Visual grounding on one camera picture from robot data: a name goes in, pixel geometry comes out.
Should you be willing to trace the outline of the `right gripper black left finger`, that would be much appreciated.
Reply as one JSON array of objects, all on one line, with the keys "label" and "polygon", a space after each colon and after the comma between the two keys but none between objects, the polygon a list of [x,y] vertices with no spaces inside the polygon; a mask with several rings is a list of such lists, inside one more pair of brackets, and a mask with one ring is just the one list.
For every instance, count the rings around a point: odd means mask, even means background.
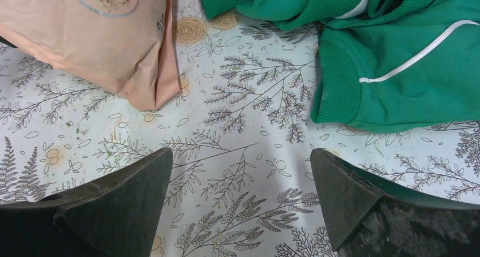
[{"label": "right gripper black left finger", "polygon": [[149,256],[172,167],[161,148],[40,201],[1,205],[1,255]]}]

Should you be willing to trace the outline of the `pink cat litter bag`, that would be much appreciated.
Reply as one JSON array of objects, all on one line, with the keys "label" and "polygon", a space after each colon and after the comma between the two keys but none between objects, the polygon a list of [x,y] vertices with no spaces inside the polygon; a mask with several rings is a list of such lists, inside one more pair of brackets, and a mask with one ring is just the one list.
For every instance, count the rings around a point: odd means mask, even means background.
[{"label": "pink cat litter bag", "polygon": [[1,37],[155,110],[179,91],[173,0],[1,0]]}]

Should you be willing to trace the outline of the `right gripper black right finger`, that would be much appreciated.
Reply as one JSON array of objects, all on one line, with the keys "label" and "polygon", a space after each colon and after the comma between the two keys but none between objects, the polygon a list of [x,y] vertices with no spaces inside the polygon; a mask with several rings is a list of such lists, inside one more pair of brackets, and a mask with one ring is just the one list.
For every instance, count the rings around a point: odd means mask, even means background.
[{"label": "right gripper black right finger", "polygon": [[310,163],[339,256],[479,255],[479,205],[409,189],[322,148]]}]

